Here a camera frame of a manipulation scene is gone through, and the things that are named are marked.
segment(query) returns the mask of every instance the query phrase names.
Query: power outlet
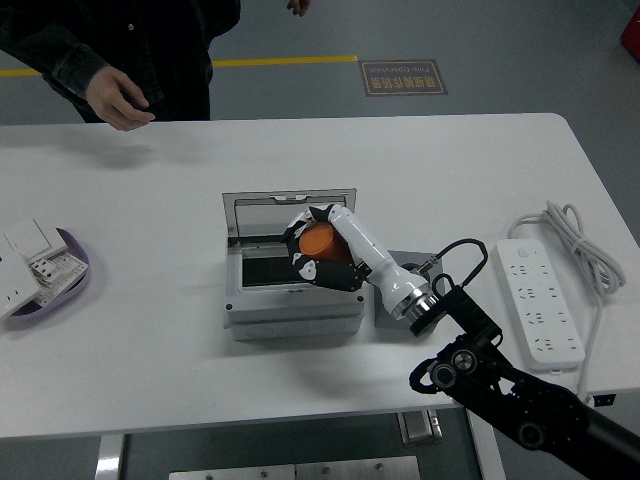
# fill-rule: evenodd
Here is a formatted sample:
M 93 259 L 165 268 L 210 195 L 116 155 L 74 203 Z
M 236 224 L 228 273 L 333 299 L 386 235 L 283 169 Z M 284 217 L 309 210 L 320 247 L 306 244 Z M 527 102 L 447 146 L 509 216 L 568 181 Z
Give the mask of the power outlet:
M 527 365 L 537 371 L 580 365 L 584 347 L 542 243 L 500 240 L 493 259 Z

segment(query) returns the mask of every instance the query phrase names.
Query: open box lid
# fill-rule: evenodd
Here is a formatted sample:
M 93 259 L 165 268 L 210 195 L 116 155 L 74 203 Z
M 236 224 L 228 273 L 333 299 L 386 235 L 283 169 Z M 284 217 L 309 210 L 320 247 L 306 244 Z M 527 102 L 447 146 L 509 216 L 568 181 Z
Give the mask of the open box lid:
M 279 238 L 310 206 L 337 203 L 354 211 L 356 189 L 223 193 L 229 244 Z

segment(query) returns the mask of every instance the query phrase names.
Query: gray box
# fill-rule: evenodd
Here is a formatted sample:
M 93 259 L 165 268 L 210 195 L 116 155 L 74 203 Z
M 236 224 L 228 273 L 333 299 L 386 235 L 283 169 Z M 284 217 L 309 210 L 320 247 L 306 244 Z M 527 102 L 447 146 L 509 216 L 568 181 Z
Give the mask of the gray box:
M 235 340 L 355 333 L 362 289 L 341 292 L 304 282 L 280 238 L 309 206 L 355 209 L 355 189 L 223 194 L 227 217 L 225 328 Z

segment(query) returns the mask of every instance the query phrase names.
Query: human hand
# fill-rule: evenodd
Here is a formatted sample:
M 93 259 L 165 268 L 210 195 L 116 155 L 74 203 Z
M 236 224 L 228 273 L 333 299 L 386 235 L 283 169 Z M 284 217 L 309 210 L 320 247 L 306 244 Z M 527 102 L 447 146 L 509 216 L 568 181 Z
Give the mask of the human hand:
M 142 90 L 124 72 L 111 66 L 98 70 L 93 76 L 87 87 L 86 98 L 96 115 L 116 130 L 135 130 L 156 118 L 153 113 L 134 108 L 123 93 L 140 107 L 149 106 Z
M 304 16 L 309 10 L 312 0 L 289 0 L 287 10 L 293 10 L 294 15 Z

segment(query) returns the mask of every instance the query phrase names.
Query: yellow line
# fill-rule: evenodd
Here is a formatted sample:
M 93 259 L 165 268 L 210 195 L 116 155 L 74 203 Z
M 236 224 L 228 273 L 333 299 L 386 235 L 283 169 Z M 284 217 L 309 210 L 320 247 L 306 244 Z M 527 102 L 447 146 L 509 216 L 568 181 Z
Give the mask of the yellow line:
M 355 55 L 325 55 L 319 57 L 247 58 L 243 60 L 214 60 L 214 67 L 255 67 L 263 65 L 300 65 L 304 63 L 357 62 Z
M 13 70 L 0 70 L 0 77 L 32 77 L 40 75 L 30 68 L 14 68 Z
M 264 65 L 301 65 L 309 63 L 357 62 L 355 55 L 325 55 L 318 57 L 278 57 L 278 58 L 245 58 L 240 60 L 214 60 L 214 67 L 257 67 Z M 40 75 L 31 68 L 14 68 L 0 70 L 2 77 L 33 77 Z

